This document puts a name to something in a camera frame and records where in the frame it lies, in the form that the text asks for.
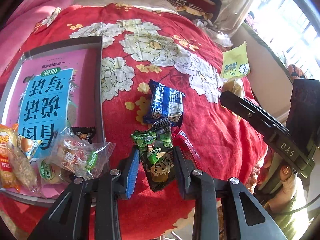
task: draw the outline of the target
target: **red bedsheet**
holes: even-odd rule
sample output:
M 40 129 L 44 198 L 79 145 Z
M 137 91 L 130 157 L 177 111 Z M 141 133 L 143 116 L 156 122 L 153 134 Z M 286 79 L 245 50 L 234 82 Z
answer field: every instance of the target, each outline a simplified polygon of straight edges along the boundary
M 147 84 L 153 79 L 185 93 L 181 128 L 198 152 L 203 169 L 218 179 L 236 176 L 246 182 L 266 145 L 247 121 L 238 121 L 221 106 L 218 97 L 222 53 L 206 34 L 179 15 L 121 4 L 69 7 L 50 26 L 40 26 L 30 35 L 1 76 L 0 91 L 22 52 L 88 35 L 103 35 L 102 108 L 107 141 L 116 143 L 110 160 L 112 168 L 128 156 L 133 145 L 130 134 L 135 129 L 148 128 L 142 116 L 151 97 Z M 247 78 L 243 82 L 246 98 L 254 101 Z M 155 238 L 183 223 L 179 219 L 188 218 L 193 207 L 193 201 L 181 199 L 176 181 L 153 193 L 140 165 L 132 198 L 119 201 L 122 239 Z M 0 208 L 27 232 L 46 211 L 3 195 Z M 90 229 L 92 237 L 93 223 Z

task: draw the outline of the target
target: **curtain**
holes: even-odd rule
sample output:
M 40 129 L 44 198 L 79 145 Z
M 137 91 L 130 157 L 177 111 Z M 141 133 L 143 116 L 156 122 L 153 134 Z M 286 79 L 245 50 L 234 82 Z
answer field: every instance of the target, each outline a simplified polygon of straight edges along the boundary
M 253 0 L 221 0 L 221 2 L 221 9 L 214 25 L 231 37 L 243 23 Z

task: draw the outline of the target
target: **silver screw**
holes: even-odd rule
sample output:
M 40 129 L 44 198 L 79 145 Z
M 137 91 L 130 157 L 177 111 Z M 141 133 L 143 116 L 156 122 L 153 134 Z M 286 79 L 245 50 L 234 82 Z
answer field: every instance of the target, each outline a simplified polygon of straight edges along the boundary
M 232 178 L 230 179 L 230 182 L 231 182 L 232 184 L 238 184 L 238 183 L 239 183 L 239 179 L 236 178 L 236 177 L 232 177 Z
M 120 173 L 120 171 L 117 170 L 117 169 L 113 169 L 113 170 L 110 171 L 110 174 L 111 174 L 112 176 L 116 176 L 116 175 L 118 175 L 119 173 Z
M 193 170 L 192 173 L 193 175 L 201 176 L 203 172 L 201 170 Z
M 75 180 L 73 181 L 75 184 L 80 184 L 82 183 L 83 179 L 81 177 L 77 177 L 75 178 Z

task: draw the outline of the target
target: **pink cloth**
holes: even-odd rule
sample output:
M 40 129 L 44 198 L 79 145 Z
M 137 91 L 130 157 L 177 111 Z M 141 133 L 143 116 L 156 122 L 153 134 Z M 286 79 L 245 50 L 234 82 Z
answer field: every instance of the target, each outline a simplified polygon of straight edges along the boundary
M 0 76 L 32 33 L 36 23 L 52 14 L 55 8 L 69 7 L 73 0 L 24 0 L 0 31 Z

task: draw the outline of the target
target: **bed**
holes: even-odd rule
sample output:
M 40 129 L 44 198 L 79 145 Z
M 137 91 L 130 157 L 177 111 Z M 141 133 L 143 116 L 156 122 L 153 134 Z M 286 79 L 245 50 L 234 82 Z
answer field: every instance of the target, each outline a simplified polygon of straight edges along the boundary
M 130 153 L 134 143 L 130 134 L 135 129 L 148 129 L 142 117 L 148 111 L 148 82 L 153 79 L 185 93 L 181 129 L 198 152 L 201 168 L 214 178 L 235 176 L 246 183 L 267 146 L 245 120 L 239 121 L 219 102 L 222 52 L 167 1 L 131 1 L 133 5 L 130 0 L 75 0 L 64 10 L 56 9 L 36 21 L 30 36 L 3 69 L 0 90 L 24 51 L 64 39 L 103 36 L 104 129 L 107 141 L 116 143 L 111 168 Z M 254 102 L 248 79 L 243 78 L 243 83 L 246 98 Z M 119 201 L 122 239 L 153 239 L 181 228 L 192 220 L 193 208 L 193 201 L 180 197 L 176 181 L 153 193 L 140 165 L 132 198 Z M 2 194 L 0 209 L 28 233 L 46 211 Z

